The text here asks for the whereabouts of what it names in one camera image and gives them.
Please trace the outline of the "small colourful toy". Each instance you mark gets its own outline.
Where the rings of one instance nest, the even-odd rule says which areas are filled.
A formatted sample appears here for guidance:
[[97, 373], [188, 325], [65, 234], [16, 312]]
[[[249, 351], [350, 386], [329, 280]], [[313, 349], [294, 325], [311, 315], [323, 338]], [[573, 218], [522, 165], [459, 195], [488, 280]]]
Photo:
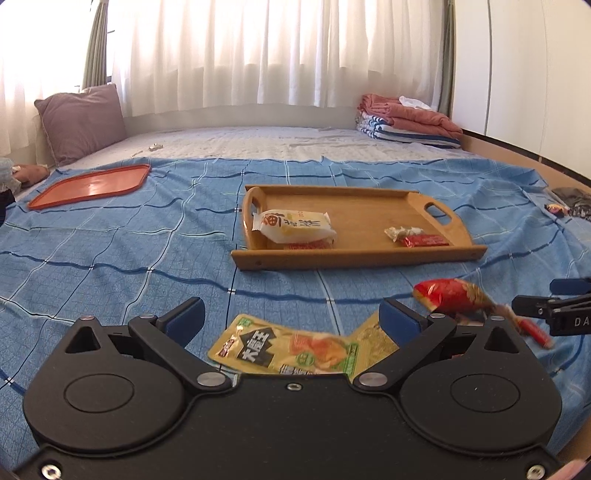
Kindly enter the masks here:
[[545, 210], [554, 215], [557, 218], [564, 218], [570, 215], [570, 209], [568, 206], [558, 203], [548, 203], [544, 205]]

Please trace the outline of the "red square cracker packet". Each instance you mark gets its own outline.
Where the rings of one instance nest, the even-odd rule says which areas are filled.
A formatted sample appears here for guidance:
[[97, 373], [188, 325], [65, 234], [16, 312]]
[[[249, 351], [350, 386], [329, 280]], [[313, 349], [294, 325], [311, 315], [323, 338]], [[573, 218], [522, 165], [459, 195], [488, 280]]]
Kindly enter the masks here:
[[311, 242], [298, 242], [283, 244], [283, 250], [324, 250], [332, 249], [335, 241], [332, 239], [315, 240]]

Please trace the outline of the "blue plaid bed sheet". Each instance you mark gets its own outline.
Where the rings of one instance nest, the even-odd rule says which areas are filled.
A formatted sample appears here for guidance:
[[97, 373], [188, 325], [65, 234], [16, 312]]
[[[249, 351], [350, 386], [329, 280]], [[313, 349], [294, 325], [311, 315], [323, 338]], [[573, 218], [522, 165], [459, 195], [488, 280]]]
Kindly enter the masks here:
[[[448, 205], [486, 247], [477, 262], [321, 272], [242, 272], [245, 186], [287, 184], [416, 190]], [[546, 211], [532, 169], [485, 159], [360, 161], [155, 160], [136, 192], [45, 211], [8, 207], [1, 228], [1, 462], [36, 447], [23, 395], [81, 315], [106, 325], [204, 300], [204, 329], [189, 350], [204, 356], [240, 313], [304, 330], [347, 335], [416, 283], [458, 277], [495, 301], [545, 296], [557, 278], [590, 273], [590, 225]]]

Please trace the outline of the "long red snack bar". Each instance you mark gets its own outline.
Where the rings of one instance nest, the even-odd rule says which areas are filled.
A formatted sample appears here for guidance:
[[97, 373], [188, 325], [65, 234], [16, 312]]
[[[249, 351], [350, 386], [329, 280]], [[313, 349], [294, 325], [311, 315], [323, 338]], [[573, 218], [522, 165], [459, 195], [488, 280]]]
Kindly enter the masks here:
[[408, 235], [404, 237], [402, 244], [408, 248], [449, 246], [444, 237], [432, 234]]

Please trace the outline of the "white flower cake packet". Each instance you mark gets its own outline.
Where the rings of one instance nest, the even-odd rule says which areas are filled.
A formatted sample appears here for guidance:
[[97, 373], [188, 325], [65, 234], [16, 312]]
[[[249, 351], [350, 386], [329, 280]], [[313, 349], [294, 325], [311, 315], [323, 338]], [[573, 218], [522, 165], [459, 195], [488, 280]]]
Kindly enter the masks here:
[[276, 244], [335, 240], [337, 232], [327, 213], [270, 209], [252, 215], [252, 230]]

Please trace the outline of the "yellow spicy strip packet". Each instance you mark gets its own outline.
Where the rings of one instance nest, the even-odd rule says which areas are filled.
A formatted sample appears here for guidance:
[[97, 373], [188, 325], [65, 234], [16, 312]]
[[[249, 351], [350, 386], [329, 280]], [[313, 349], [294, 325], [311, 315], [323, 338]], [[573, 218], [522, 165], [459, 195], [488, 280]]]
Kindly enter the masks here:
[[346, 337], [294, 330], [242, 314], [222, 332], [207, 355], [242, 373], [352, 376], [359, 363], [360, 344]]

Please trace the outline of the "folded red and striped blankets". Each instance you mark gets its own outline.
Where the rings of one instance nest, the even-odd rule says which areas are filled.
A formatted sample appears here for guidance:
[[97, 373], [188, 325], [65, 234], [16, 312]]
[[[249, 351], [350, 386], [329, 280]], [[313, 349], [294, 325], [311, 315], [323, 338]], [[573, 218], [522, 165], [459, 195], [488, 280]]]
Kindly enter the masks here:
[[373, 93], [362, 97], [356, 129], [378, 140], [443, 149], [460, 148], [463, 136], [463, 130], [447, 115], [420, 100]]

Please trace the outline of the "dark floral clothes pile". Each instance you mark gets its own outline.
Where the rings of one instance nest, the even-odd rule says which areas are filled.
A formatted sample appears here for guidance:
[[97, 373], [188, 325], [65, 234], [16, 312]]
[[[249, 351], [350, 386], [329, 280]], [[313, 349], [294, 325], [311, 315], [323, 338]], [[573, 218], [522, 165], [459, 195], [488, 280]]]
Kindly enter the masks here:
[[552, 190], [569, 209], [572, 217], [591, 220], [591, 195], [578, 188], [559, 187]]

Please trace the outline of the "red nut snack bag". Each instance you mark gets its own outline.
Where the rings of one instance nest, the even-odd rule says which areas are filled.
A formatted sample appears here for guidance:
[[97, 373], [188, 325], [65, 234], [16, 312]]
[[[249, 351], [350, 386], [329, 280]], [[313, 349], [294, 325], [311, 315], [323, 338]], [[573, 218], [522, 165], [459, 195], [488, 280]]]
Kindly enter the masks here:
[[516, 320], [509, 306], [496, 303], [479, 286], [462, 279], [422, 281], [414, 286], [413, 296], [430, 312], [455, 316], [484, 311], [507, 320]]

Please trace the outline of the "white gold dotted snack packet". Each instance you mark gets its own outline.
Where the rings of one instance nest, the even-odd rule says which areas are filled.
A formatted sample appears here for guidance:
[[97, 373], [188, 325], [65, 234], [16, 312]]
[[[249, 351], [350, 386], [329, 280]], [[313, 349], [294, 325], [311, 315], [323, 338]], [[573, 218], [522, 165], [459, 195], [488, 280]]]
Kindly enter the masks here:
[[384, 233], [393, 241], [398, 242], [402, 241], [408, 236], [414, 235], [421, 235], [424, 233], [424, 230], [419, 227], [389, 227], [387, 228]]

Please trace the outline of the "light blue cloth bundle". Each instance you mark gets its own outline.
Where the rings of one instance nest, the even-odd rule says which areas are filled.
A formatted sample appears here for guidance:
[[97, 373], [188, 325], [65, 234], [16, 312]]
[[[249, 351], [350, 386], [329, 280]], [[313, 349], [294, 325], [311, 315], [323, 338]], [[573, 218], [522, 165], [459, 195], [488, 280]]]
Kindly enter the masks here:
[[18, 180], [15, 175], [19, 173], [21, 168], [16, 166], [9, 158], [0, 158], [0, 192], [10, 192], [14, 196], [18, 195], [21, 190], [22, 182]]

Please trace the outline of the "white sheer curtain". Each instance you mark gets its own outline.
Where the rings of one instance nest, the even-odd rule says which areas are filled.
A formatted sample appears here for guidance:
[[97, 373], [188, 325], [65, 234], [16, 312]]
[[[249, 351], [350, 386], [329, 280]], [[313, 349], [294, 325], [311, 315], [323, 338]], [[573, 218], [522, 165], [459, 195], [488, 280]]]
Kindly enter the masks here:
[[114, 1], [112, 78], [128, 117], [242, 105], [434, 104], [441, 1]]

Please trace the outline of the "wooden serving tray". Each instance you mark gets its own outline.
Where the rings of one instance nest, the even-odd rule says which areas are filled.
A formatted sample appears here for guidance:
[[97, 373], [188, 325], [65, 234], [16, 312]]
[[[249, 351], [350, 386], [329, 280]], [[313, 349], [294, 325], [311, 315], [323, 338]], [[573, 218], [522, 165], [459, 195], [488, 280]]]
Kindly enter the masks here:
[[[252, 216], [270, 210], [325, 213], [337, 232], [329, 249], [286, 249], [252, 229]], [[389, 227], [419, 227], [444, 246], [408, 247], [385, 234]], [[247, 270], [318, 270], [475, 261], [487, 251], [444, 203], [416, 191], [380, 188], [249, 185], [242, 201], [245, 248], [231, 252]]]

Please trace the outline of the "red plastic tray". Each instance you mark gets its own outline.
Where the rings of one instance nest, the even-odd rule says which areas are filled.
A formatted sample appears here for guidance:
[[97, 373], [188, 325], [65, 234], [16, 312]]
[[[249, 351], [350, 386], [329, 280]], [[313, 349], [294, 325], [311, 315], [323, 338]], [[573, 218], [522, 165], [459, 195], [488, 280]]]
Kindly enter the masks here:
[[150, 170], [148, 164], [138, 164], [76, 175], [49, 186], [28, 203], [28, 208], [43, 210], [126, 195], [145, 183]]

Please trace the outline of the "purple pillow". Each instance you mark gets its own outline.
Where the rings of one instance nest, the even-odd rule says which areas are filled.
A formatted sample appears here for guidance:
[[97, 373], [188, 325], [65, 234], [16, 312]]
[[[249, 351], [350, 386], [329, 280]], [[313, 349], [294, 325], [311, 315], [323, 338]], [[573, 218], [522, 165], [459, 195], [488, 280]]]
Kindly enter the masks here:
[[56, 166], [72, 164], [127, 138], [114, 84], [57, 93], [34, 102]]

